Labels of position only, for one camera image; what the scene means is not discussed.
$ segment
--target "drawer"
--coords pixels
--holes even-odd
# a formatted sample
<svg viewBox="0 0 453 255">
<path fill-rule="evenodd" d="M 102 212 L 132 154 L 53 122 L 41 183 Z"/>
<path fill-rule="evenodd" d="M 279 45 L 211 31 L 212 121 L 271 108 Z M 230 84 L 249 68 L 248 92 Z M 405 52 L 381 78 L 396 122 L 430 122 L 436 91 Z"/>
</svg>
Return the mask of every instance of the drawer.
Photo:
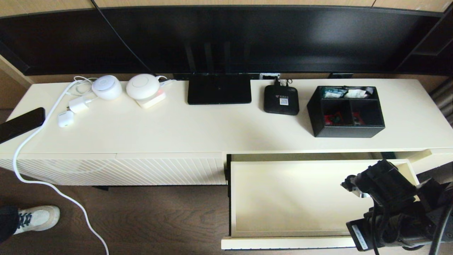
<svg viewBox="0 0 453 255">
<path fill-rule="evenodd" d="M 378 160 L 231 162 L 230 236 L 222 249 L 355 247 L 346 222 L 373 200 L 340 184 Z M 389 160 L 414 185 L 409 160 Z"/>
<path fill-rule="evenodd" d="M 0 167 L 12 170 L 12 156 Z M 19 171 L 59 185 L 226 184 L 221 152 L 21 154 Z"/>
</svg>

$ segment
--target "white cable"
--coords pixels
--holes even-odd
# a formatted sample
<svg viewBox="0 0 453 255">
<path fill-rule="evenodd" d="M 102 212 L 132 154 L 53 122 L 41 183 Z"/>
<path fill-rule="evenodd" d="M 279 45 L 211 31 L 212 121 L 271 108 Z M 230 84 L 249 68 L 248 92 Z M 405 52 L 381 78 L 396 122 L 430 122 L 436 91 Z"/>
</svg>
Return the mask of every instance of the white cable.
<svg viewBox="0 0 453 255">
<path fill-rule="evenodd" d="M 163 87 L 163 86 L 165 86 L 167 84 L 170 84 L 170 83 L 172 83 L 174 81 L 177 81 L 177 80 L 170 79 L 170 80 L 166 80 L 166 81 L 160 82 L 159 84 L 160 84 L 161 87 Z"/>
<path fill-rule="evenodd" d="M 74 76 L 74 81 L 70 84 L 70 88 L 68 89 L 66 94 L 81 97 L 81 96 L 85 96 L 90 93 L 93 93 L 92 85 L 93 85 L 93 81 L 95 81 L 96 79 L 97 78 L 85 78 L 83 76 Z M 79 90 L 79 86 L 83 85 L 83 84 L 88 85 L 88 89 L 85 92 L 81 92 Z M 72 88 L 76 89 L 77 94 L 70 92 L 70 90 Z"/>
<path fill-rule="evenodd" d="M 24 183 L 31 183 L 31 184 L 44 184 L 44 185 L 47 185 L 49 187 L 51 187 L 52 189 L 54 189 L 60 196 L 68 199 L 69 201 L 73 202 L 74 204 L 76 204 L 78 207 L 80 207 L 80 209 L 83 211 L 83 214 L 85 215 L 85 220 L 87 221 L 87 225 L 88 225 L 88 228 L 91 230 L 91 232 L 93 232 L 93 234 L 95 236 L 97 236 L 99 238 L 99 240 L 101 240 L 102 244 L 104 245 L 105 249 L 106 249 L 106 254 L 109 255 L 109 248 L 107 247 L 107 243 L 104 241 L 104 239 L 96 232 L 94 231 L 93 227 L 91 227 L 91 224 L 90 224 L 90 221 L 88 219 L 88 214 L 87 214 L 87 211 L 85 210 L 85 208 L 79 203 L 77 202 L 76 200 L 74 200 L 72 197 L 70 196 L 67 196 L 65 194 L 63 194 L 57 187 L 55 187 L 53 184 L 51 183 L 48 183 L 48 182 L 44 182 L 44 181 L 28 181 L 28 180 L 25 180 L 19 173 L 19 170 L 17 168 L 17 157 L 20 153 L 20 151 L 22 150 L 22 147 L 24 147 L 24 145 L 26 143 L 28 143 L 37 133 L 39 133 L 43 127 L 46 125 L 46 123 L 49 121 L 50 119 L 50 116 L 52 115 L 52 113 L 55 111 L 55 108 L 57 108 L 58 104 L 60 103 L 61 99 L 64 97 L 64 95 L 66 94 L 66 92 L 68 92 L 68 90 L 73 86 L 74 84 L 73 83 L 70 83 L 66 88 L 65 90 L 63 91 L 63 93 L 61 93 L 60 97 L 58 98 L 58 100 L 55 102 L 55 104 L 52 106 L 52 108 L 50 109 L 46 119 L 44 120 L 44 123 L 42 124 L 42 126 L 40 126 L 38 129 L 36 129 L 35 132 L 33 132 L 29 137 L 27 137 L 27 139 L 25 139 L 20 145 L 19 147 L 17 147 L 15 153 L 14 153 L 14 156 L 13 156 L 13 169 L 14 169 L 14 173 L 16 174 L 17 178 L 21 181 L 21 182 L 24 182 Z"/>
</svg>

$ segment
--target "striped drawer front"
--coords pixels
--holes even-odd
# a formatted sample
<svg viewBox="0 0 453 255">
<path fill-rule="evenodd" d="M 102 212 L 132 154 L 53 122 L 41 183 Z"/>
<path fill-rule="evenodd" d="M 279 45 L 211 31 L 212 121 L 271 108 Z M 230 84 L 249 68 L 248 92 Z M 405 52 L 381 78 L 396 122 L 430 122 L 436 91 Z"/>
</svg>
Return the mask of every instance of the striped drawer front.
<svg viewBox="0 0 453 255">
<path fill-rule="evenodd" d="M 221 157 L 146 158 L 26 158 L 18 160 L 20 173 L 59 185 L 215 185 L 226 184 Z M 13 170 L 11 159 L 0 167 Z"/>
</svg>

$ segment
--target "white sneaker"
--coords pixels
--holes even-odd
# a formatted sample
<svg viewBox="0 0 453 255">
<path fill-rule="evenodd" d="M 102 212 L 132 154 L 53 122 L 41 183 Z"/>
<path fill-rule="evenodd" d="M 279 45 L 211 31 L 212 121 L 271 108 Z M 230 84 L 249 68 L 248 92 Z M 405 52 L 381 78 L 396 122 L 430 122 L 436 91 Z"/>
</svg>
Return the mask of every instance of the white sneaker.
<svg viewBox="0 0 453 255">
<path fill-rule="evenodd" d="M 14 234 L 26 231 L 43 231 L 55 226 L 60 219 L 56 206 L 37 206 L 19 212 L 19 224 Z"/>
</svg>

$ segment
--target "black phone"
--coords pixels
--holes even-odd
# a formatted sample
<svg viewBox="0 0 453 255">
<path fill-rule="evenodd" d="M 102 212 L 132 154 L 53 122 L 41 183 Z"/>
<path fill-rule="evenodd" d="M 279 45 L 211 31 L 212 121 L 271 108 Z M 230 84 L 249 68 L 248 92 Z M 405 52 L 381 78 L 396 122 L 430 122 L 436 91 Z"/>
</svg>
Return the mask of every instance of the black phone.
<svg viewBox="0 0 453 255">
<path fill-rule="evenodd" d="M 45 119 L 46 111 L 40 107 L 0 124 L 0 143 L 42 126 Z"/>
</svg>

